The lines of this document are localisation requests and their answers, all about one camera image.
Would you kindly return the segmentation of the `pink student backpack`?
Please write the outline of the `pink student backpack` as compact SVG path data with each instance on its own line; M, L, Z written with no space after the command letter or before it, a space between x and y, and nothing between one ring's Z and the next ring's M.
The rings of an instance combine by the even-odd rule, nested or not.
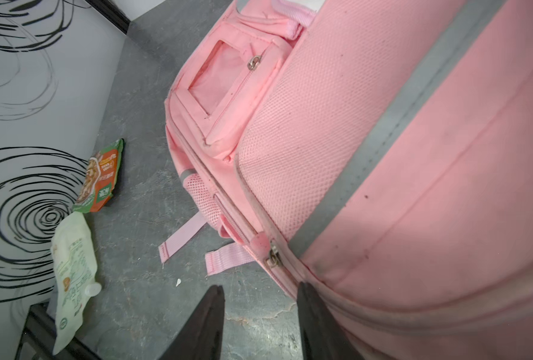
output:
M533 1L249 1L165 99L208 223L364 359L533 359Z

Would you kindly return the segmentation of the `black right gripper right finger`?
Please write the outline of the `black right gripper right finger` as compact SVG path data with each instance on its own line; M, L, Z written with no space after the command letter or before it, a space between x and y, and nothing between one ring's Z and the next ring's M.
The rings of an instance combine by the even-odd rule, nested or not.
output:
M364 359L311 284L299 284L297 308L304 359Z

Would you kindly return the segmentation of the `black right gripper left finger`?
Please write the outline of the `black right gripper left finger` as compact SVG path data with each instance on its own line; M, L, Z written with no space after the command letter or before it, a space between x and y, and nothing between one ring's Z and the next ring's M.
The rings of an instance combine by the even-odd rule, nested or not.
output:
M225 294L212 285L160 359L220 359L225 322Z

